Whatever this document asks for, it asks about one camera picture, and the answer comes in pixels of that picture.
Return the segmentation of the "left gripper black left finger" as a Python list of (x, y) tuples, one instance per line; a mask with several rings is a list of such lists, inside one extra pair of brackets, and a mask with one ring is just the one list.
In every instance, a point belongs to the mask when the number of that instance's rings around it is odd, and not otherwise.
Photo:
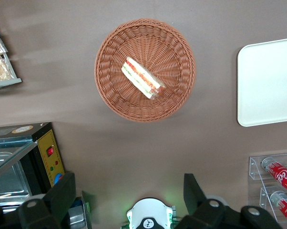
[(70, 229), (75, 198), (75, 174), (66, 173), (44, 196), (32, 196), (8, 213), (0, 207), (0, 229)]

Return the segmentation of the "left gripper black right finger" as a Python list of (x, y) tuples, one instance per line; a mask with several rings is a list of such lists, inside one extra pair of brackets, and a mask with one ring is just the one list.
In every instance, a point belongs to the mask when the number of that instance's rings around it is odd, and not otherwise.
[(184, 174), (184, 202), (188, 215), (177, 229), (280, 229), (266, 210), (244, 206), (240, 212), (214, 198), (207, 198), (193, 174)]

